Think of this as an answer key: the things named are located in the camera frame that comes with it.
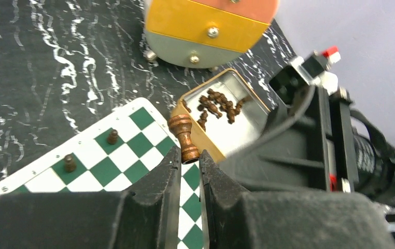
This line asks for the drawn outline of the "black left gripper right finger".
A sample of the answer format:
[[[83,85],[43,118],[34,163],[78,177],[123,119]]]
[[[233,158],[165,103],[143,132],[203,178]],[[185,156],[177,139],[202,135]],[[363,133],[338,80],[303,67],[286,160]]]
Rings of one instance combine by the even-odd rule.
[[[205,248],[395,248],[384,218],[357,193],[251,192],[202,152]]]

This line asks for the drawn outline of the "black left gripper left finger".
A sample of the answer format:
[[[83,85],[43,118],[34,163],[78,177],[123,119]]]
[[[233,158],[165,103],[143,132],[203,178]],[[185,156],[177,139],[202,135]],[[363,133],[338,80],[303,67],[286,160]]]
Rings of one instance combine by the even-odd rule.
[[[0,196],[0,248],[176,248],[181,152],[123,191]]]

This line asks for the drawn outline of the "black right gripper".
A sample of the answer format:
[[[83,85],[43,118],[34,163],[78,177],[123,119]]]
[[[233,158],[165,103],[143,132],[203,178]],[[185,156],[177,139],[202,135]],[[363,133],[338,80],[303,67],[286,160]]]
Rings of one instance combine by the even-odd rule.
[[[250,191],[354,191],[359,181],[351,100],[321,87],[299,90],[271,111],[261,136],[219,163]]]

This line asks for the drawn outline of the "brown chess piece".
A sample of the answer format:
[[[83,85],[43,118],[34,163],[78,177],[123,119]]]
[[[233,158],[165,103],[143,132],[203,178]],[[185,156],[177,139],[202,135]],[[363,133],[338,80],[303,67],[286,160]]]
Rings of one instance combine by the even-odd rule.
[[[64,170],[67,173],[74,172],[76,170],[77,164],[72,154],[68,154],[63,158]]]
[[[112,129],[106,139],[107,143],[110,145],[115,145],[118,141],[118,131],[116,129]]]
[[[192,120],[190,116],[186,114],[173,116],[167,124],[169,131],[179,141],[182,163],[191,164],[198,161],[200,152],[191,139]]]

